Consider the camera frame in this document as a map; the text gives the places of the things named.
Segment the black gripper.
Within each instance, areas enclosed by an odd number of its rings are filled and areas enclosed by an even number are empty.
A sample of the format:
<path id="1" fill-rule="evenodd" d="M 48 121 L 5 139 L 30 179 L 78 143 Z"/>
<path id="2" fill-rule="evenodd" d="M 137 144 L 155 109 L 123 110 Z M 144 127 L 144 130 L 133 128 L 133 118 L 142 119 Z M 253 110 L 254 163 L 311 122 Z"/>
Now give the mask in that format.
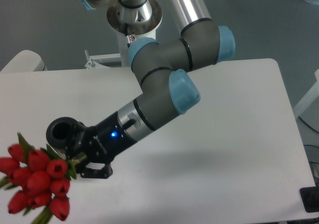
<path id="1" fill-rule="evenodd" d="M 120 124 L 118 113 L 115 112 L 95 126 L 87 128 L 88 144 L 84 150 L 92 163 L 104 163 L 101 169 L 86 167 L 87 162 L 76 164 L 76 173 L 81 178 L 107 179 L 113 174 L 111 162 L 121 152 L 131 147 L 137 141 L 129 137 L 126 129 L 136 123 L 129 119 Z M 71 124 L 70 131 L 64 141 L 64 153 L 66 159 L 72 159 L 83 151 L 83 139 L 86 126 L 82 122 Z"/>

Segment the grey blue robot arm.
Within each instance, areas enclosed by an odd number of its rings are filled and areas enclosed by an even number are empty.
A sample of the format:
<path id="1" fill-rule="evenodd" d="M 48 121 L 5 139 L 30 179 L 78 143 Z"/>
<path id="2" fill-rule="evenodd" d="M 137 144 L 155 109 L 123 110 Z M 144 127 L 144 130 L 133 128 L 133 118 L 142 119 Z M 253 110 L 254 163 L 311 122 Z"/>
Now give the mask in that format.
<path id="1" fill-rule="evenodd" d="M 111 162 L 200 101 L 188 72 L 225 61 L 235 52 L 227 26 L 215 25 L 203 0 L 168 0 L 180 38 L 158 44 L 142 37 L 128 46 L 128 63 L 142 93 L 96 126 L 69 119 L 63 148 L 71 159 L 85 159 L 75 166 L 83 178 L 108 178 Z"/>

